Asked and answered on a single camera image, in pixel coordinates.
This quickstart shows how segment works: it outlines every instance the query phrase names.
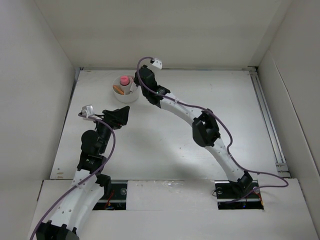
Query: pink object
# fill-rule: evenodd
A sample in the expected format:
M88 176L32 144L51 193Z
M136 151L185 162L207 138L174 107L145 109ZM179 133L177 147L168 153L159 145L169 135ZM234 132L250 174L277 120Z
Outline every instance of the pink object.
M130 83L130 80L129 80L128 76L121 76L120 84L122 86L127 86L129 83Z

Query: white wall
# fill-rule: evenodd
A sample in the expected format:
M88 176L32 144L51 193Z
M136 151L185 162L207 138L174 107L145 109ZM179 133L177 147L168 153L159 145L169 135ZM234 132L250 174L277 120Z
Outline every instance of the white wall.
M33 0L0 0L0 182L47 179L75 70Z
M74 66L257 66L292 0L35 0Z
M283 153L320 233L320 1L294 0L259 67Z

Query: orange object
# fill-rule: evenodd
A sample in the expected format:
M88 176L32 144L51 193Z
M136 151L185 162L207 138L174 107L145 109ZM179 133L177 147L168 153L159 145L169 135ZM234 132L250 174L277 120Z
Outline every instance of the orange object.
M117 85L112 85L113 90L115 90L118 94L125 95L124 91L121 90Z

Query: purple cable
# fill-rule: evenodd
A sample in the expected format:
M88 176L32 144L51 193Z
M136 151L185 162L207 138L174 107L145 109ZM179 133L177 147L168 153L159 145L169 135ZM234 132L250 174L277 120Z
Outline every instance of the purple cable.
M82 114L78 114L79 117L82 117L82 118L86 118L86 116L82 115ZM100 120L100 119L96 119L95 117L92 117L92 116L89 116L88 119L92 120L92 121L95 121L95 122L98 122L98 123L101 123L103 125L105 125L106 127L109 128L109 130L111 131L112 133L112 137L113 137L113 145L112 145L112 149L109 153L109 156L106 158L106 160L102 163L102 165L97 169L95 170L93 173L91 173L89 176L87 176L85 179L81 180L77 185L81 185L83 184L84 182L86 182L89 178L91 178L93 175L97 174L100 170L102 170L102 168L106 165L106 163L108 162L108 160L111 158L112 154L114 153L114 150L115 150L115 147L116 147L116 135L115 135L115 132L114 130L104 121ZM75 190L77 188L77 186L73 186L71 187L68 191L66 191L57 201L55 201L55 203L48 209L48 211L45 212L45 214L41 217L41 219L39 220L39 222L37 223L37 225L35 226L32 234L31 234L31 237L30 237L30 240L33 240L35 235L36 235L36 232L40 226L40 224L44 221L44 219L48 216L48 214L55 208L55 206L58 205L58 203L64 199L69 193L71 193L73 190Z
M189 107L189 108L195 108L195 109L200 109L202 111L205 111L206 113L208 113L209 115L211 115L212 117L214 117L220 124L221 126L224 128L224 130L227 132L227 134L229 135L229 138L230 138L230 143L229 145L226 147L226 151L227 153L229 154L230 158L232 159L232 161L235 163L235 165L238 166L238 168L242 169L243 171L247 171L248 173L253 173L253 174L263 174L263 175L269 175L269 176L273 176L273 177L276 177L282 181L285 182L285 185L265 185L265 186L259 186L259 187L254 187L251 191L249 191L246 195L242 196L241 198L238 198L238 199L234 199L232 201L229 201L228 203L231 204L231 203L235 203L235 202L238 202L239 200L241 199L244 199L246 198L247 196L249 196L251 193L253 193L254 191L256 190L259 190L259 189L262 189L262 188L286 188L287 186L289 186L289 183L287 180L285 180L283 177L280 177L276 174L273 174L273 173L269 173L269 172L264 172L264 171L253 171L253 170L249 170L249 169L246 169L245 167L241 166L237 161L236 159L232 156L231 152L230 152L230 146L233 144L234 142L234 139L231 135L231 132L229 131L229 129L227 128L227 126L210 110L210 109L206 109L202 106L197 106L197 105L190 105L190 104L187 104L187 103L184 103L184 102L181 102L181 101L176 101L176 99L172 98L172 97L169 97L169 96L166 96L166 95L162 95L162 94L159 94L153 90L151 90L150 88L148 88L145 83L142 81L141 77L140 77L140 73L139 73L139 69L140 69L140 64L143 60L145 59L154 59L153 57L151 56L145 56L143 58L141 58L136 66L136 75L138 77L138 80L139 80L139 83L140 85L142 85L145 89L147 89L149 92L157 95L157 96L160 96L162 98L165 98L165 99L169 99L173 102L177 102L178 104L180 105L183 105L183 106L186 106L186 107Z

